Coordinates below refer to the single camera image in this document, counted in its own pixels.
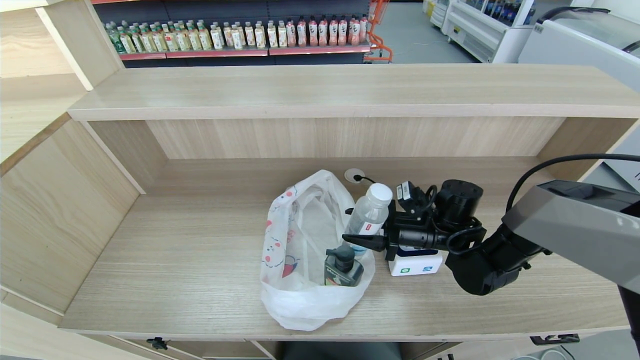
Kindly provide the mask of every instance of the pink bottle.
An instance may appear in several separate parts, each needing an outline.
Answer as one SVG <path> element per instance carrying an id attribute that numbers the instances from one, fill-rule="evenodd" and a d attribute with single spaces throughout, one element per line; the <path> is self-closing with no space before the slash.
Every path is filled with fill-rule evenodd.
<path id="1" fill-rule="evenodd" d="M 367 25 L 369 23 L 369 19 L 367 18 L 367 14 L 362 14 L 362 18 L 360 18 L 360 42 L 367 42 Z"/>
<path id="2" fill-rule="evenodd" d="M 313 15 L 309 20 L 309 46 L 318 46 L 318 24 Z"/>
<path id="3" fill-rule="evenodd" d="M 360 21 L 353 17 L 351 21 L 351 33 L 349 34 L 349 43 L 353 46 L 360 45 Z"/>
<path id="4" fill-rule="evenodd" d="M 349 28 L 347 17 L 343 15 L 338 24 L 338 46 L 345 46 L 347 44 L 347 28 Z"/>
<path id="5" fill-rule="evenodd" d="M 327 26 L 328 24 L 326 22 L 326 17 L 322 15 L 322 18 L 320 19 L 320 24 L 318 25 L 318 45 L 320 46 L 327 45 L 327 38 L 326 38 Z"/>
<path id="6" fill-rule="evenodd" d="M 335 15 L 331 18 L 329 23 L 329 46 L 338 45 L 338 22 L 335 20 Z"/>
<path id="7" fill-rule="evenodd" d="M 298 21 L 298 45 L 300 47 L 307 46 L 307 22 L 303 16 Z"/>
<path id="8" fill-rule="evenodd" d="M 296 47 L 296 26 L 293 20 L 287 19 L 287 46 Z"/>

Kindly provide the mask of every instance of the wooden desk surface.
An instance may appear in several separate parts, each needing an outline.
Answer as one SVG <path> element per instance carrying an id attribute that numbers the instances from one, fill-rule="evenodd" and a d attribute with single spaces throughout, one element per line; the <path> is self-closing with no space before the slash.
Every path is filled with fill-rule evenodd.
<path id="1" fill-rule="evenodd" d="M 640 95 L 593 67 L 523 64 L 124 69 L 76 120 L 640 117 Z"/>
<path id="2" fill-rule="evenodd" d="M 476 216 L 494 232 L 512 184 L 534 158 L 170 160 L 86 278 L 61 327 L 125 338 L 183 340 L 495 340 L 627 326 L 616 286 L 557 255 L 485 297 L 437 274 L 391 277 L 381 254 L 362 300 L 314 332 L 279 326 L 260 301 L 260 257 L 271 201 L 320 168 L 359 167 L 389 185 L 466 179 L 484 188 Z M 545 172 L 533 183 L 550 179 Z M 350 184 L 359 197 L 366 185 Z"/>
<path id="3" fill-rule="evenodd" d="M 20 149 L 86 94 L 75 74 L 2 79 L 0 88 L 0 161 Z"/>

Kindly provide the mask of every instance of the wooden counter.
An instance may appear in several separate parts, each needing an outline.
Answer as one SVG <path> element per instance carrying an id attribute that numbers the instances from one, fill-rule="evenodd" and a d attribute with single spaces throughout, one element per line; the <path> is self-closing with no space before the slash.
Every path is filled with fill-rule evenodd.
<path id="1" fill-rule="evenodd" d="M 179 360 L 273 360 L 285 340 L 405 341 L 412 360 L 448 349 L 472 359 L 460 354 L 478 342 L 506 348 L 507 359 L 514 341 L 532 346 L 530 335 L 627 326 L 615 285 L 556 255 L 477 297 L 445 266 L 391 277 L 380 254 L 347 317 L 313 332 L 279 326 L 260 301 L 259 264 L 269 204 L 287 186 L 321 168 L 339 178 L 362 168 L 390 186 L 464 179 L 484 188 L 476 215 L 491 233 L 520 175 L 556 156 L 609 151 L 640 124 L 640 95 L 584 67 L 259 70 L 127 69 L 96 83 L 72 120 L 3 173 L 13 209 L 3 212 L 3 289 L 105 343 L 171 340 L 159 355 Z M 594 166 L 550 167 L 525 188 Z M 365 188 L 348 185 L 354 197 Z"/>
<path id="2" fill-rule="evenodd" d="M 359 167 L 377 181 L 409 179 L 422 188 L 462 178 L 484 188 L 476 216 L 492 233 L 511 185 L 535 164 L 534 158 L 170 161 L 121 223 L 61 327 L 174 340 L 461 341 L 625 326 L 615 284 L 556 255 L 538 256 L 516 282 L 478 297 L 465 293 L 445 266 L 435 275 L 391 277 L 377 254 L 373 282 L 343 320 L 288 331 L 264 309 L 266 210 L 286 186 L 320 168 L 341 176 Z M 525 187 L 548 179 L 541 172 Z M 359 197 L 366 185 L 349 189 Z"/>
<path id="3" fill-rule="evenodd" d="M 634 117 L 637 94 L 592 67 L 413 64 L 125 69 L 76 120 Z"/>

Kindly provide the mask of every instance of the black pump cap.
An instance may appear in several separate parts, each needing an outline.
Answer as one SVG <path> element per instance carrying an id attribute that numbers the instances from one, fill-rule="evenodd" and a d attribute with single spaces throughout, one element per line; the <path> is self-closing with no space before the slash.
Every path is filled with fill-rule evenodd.
<path id="1" fill-rule="evenodd" d="M 334 266 L 341 272 L 349 272 L 353 268 L 356 253 L 348 244 L 343 243 L 336 249 L 327 249 L 326 254 L 335 257 Z"/>

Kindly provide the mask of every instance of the plastic water bottle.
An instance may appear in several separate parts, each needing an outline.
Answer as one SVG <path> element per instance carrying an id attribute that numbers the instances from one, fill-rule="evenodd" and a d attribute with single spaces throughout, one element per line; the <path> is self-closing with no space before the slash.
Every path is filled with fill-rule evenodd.
<path id="1" fill-rule="evenodd" d="M 350 235 L 375 235 L 389 216 L 389 203 L 394 194 L 384 184 L 372 184 L 367 190 L 367 195 L 358 199 L 353 213 L 344 230 Z M 356 252 L 356 256 L 364 255 L 367 248 L 349 244 Z"/>

